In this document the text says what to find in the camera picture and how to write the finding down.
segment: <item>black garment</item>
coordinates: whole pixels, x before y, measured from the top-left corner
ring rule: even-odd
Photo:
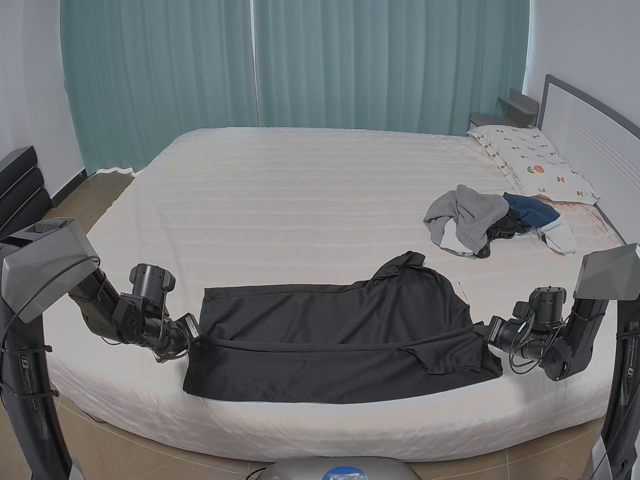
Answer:
[[[480,249],[476,256],[482,259],[488,258],[491,255],[491,247],[489,244],[491,244],[492,240],[496,240],[497,238],[513,238],[516,233],[522,235],[530,229],[531,226],[522,220],[520,213],[514,208],[509,207],[507,215],[498,220],[491,228],[487,229],[486,245]]]
[[[231,401],[361,403],[502,374],[451,283],[407,252],[369,281],[205,290],[183,389]]]

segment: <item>curtain fold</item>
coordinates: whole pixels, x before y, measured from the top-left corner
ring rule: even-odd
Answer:
[[[88,173],[182,133],[258,126],[249,0],[61,0],[65,87]]]
[[[254,0],[263,126],[464,135],[522,88],[529,0]]]

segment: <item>mattress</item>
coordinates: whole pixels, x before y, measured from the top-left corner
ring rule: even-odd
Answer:
[[[593,207],[555,204],[578,243],[572,258],[533,233],[492,242],[487,259],[430,242],[422,223],[438,196],[466,184],[510,190],[469,138],[319,129],[189,132],[126,188],[89,233],[116,289],[158,264],[176,276],[173,318],[199,314],[205,287],[350,284],[407,250],[450,279],[474,321],[511,315],[533,288],[571,294],[585,253],[620,244]],[[569,296],[564,306],[571,308]],[[80,408],[179,448],[245,460],[380,455],[406,461],[474,456],[600,417],[615,349],[611,303],[588,368],[562,382],[541,369],[428,396],[365,404],[255,403],[182,391],[187,358],[156,364],[149,350],[112,347],[63,297],[46,311],[53,382]]]

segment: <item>pillowcase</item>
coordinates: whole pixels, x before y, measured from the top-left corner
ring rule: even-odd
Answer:
[[[523,196],[595,204],[598,196],[537,128],[478,126],[467,132],[480,142]]]

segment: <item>floor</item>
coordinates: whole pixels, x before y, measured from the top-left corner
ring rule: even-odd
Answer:
[[[73,217],[87,232],[132,180],[131,174],[120,172],[96,174],[49,216]],[[69,450],[78,458],[86,480],[244,480],[266,465],[172,448],[93,420],[68,398],[56,404]],[[594,420],[507,450],[469,459],[412,463],[411,467],[422,480],[577,480],[601,425],[601,419]],[[3,480],[30,476],[3,410],[0,469]]]

